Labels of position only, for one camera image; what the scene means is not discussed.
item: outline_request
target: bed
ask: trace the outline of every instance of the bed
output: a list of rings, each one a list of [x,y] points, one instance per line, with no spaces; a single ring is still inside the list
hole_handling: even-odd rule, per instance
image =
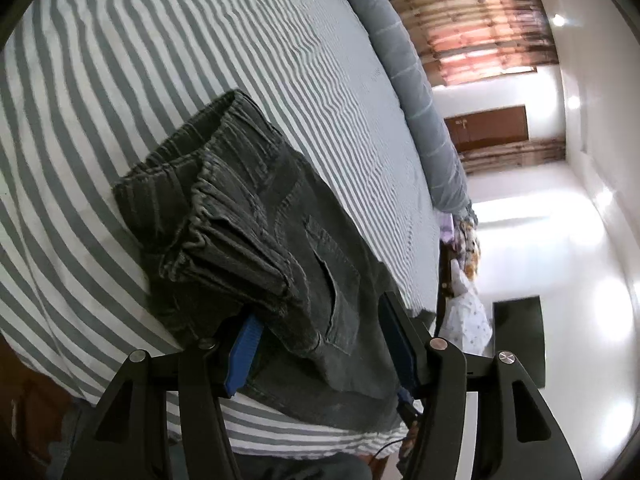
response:
[[[71,394],[96,403],[137,348],[177,351],[145,309],[111,187],[233,88],[311,161],[408,308],[435,311],[430,191],[347,0],[34,0],[0,57],[0,330]],[[167,409],[179,433],[176,395]],[[312,426],[242,395],[222,409],[232,447],[251,454],[370,454],[406,431]]]

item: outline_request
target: curtain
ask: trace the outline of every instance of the curtain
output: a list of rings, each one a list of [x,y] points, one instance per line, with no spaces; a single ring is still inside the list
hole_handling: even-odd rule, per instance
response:
[[[432,85],[557,64],[540,0],[392,0]]]

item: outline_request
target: black cable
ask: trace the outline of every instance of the black cable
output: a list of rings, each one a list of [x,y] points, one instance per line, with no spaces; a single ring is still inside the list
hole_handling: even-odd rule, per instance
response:
[[[404,440],[404,438],[399,438],[398,440],[394,440],[392,442],[389,442],[388,444],[385,444],[384,446],[382,446],[378,452],[373,456],[372,460],[375,460],[376,457],[382,453],[387,447],[392,446],[393,444],[397,444],[398,442],[402,442]]]

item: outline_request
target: brown wooden door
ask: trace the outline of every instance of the brown wooden door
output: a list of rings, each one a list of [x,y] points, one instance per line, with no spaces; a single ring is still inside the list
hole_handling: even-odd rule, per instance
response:
[[[529,139],[524,106],[451,117],[445,122],[459,152]]]

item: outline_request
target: blue gripper pad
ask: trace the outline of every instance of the blue gripper pad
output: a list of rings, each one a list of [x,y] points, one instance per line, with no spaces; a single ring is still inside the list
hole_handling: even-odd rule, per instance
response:
[[[386,294],[378,301],[378,320],[391,360],[394,362],[398,379],[403,388],[413,394],[418,388],[417,364],[414,350],[404,336],[398,316],[389,303]]]
[[[263,328],[262,322],[251,314],[240,329],[236,342],[229,352],[229,370],[225,380],[225,390],[229,396],[232,396],[246,382]]]

